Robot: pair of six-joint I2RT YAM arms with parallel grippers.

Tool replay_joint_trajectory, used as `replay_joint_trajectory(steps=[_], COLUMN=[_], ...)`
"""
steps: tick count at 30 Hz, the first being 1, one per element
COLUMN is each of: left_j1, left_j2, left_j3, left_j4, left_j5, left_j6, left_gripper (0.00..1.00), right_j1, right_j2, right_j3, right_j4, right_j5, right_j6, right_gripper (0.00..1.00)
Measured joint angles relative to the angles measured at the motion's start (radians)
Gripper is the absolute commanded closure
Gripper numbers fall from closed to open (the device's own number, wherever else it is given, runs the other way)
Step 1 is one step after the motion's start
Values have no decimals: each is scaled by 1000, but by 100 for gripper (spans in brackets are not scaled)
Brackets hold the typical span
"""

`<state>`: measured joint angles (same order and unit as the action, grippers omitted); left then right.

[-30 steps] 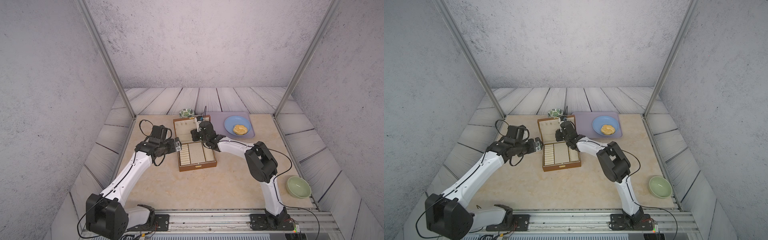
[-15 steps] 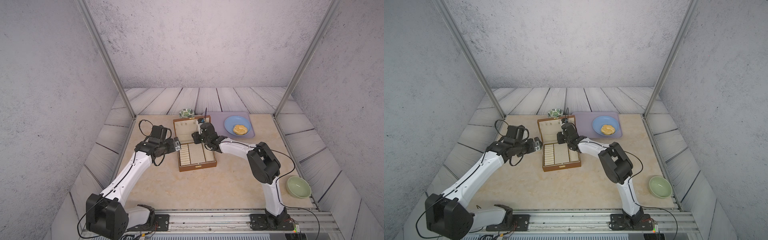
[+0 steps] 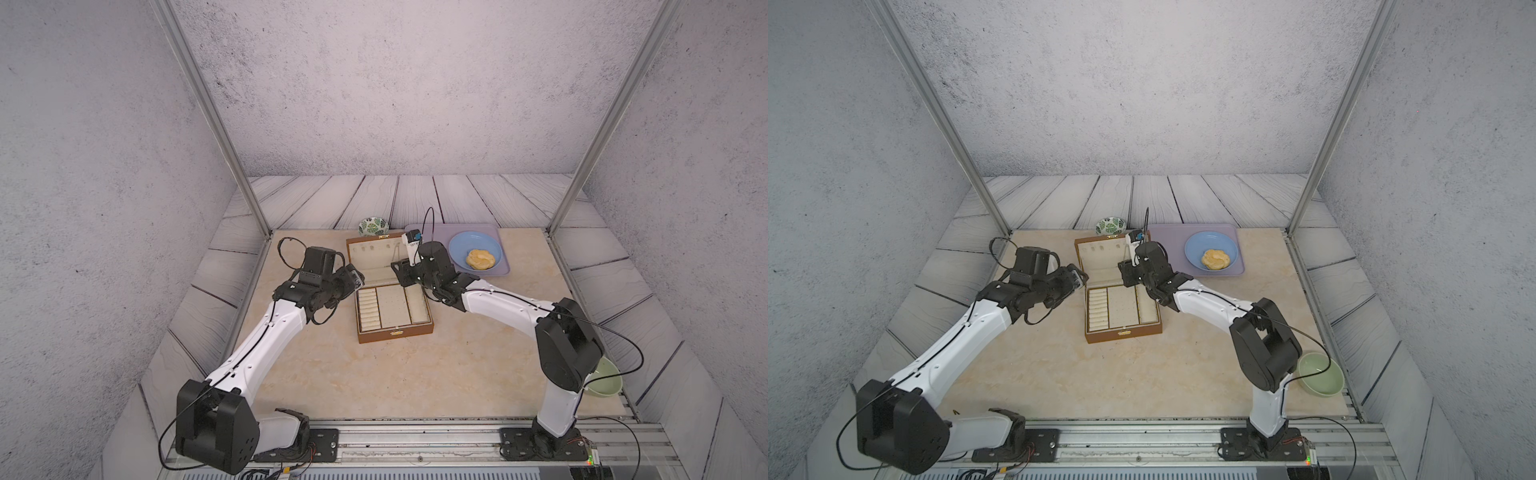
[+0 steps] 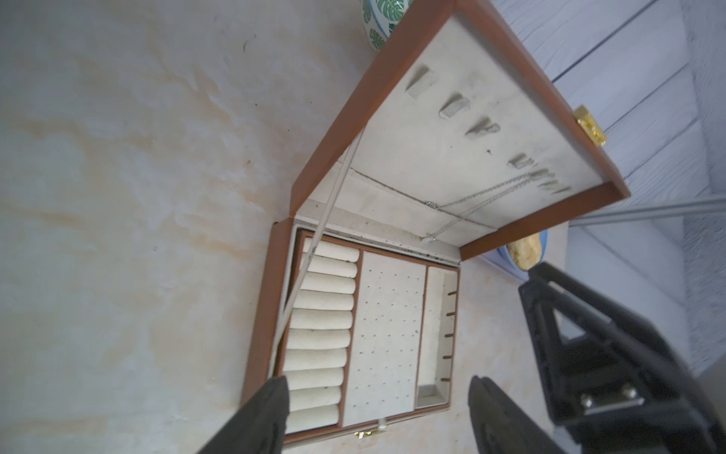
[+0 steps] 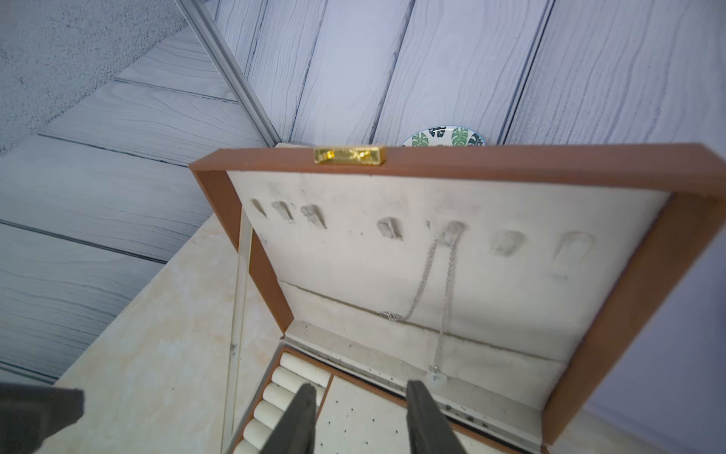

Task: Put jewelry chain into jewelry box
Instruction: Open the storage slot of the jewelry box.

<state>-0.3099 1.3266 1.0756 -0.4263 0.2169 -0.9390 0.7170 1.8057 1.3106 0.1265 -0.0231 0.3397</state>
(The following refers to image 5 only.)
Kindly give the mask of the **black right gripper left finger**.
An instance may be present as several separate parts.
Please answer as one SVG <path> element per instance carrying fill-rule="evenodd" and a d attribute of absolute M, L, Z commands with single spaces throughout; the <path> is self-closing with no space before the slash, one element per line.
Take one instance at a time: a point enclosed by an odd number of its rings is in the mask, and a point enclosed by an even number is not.
<path fill-rule="evenodd" d="M 304 384 L 272 431 L 261 454 L 313 454 L 315 449 L 317 391 Z"/>

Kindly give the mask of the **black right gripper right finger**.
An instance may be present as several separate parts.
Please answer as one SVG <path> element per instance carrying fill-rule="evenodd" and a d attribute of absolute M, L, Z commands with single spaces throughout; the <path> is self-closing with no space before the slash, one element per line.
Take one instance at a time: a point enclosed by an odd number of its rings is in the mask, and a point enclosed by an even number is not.
<path fill-rule="evenodd" d="M 420 380 L 410 380 L 406 384 L 406 408 L 411 453 L 466 453 L 449 421 Z"/>

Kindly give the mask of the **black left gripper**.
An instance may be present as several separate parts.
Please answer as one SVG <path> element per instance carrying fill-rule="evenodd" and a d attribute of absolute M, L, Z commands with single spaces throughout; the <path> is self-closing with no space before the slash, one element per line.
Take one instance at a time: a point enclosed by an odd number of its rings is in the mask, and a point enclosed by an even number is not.
<path fill-rule="evenodd" d="M 81 389 L 1 383 L 1 452 L 35 453 L 84 414 Z"/>

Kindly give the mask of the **brown leather jewelry box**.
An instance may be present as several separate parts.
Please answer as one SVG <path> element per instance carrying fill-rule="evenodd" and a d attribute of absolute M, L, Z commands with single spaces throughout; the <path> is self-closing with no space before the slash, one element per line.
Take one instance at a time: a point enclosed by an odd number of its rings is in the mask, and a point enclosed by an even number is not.
<path fill-rule="evenodd" d="M 425 384 L 469 452 L 549 453 L 725 223 L 700 144 L 220 149 L 238 254 L 222 449 L 298 389 L 315 449 L 410 451 Z"/>

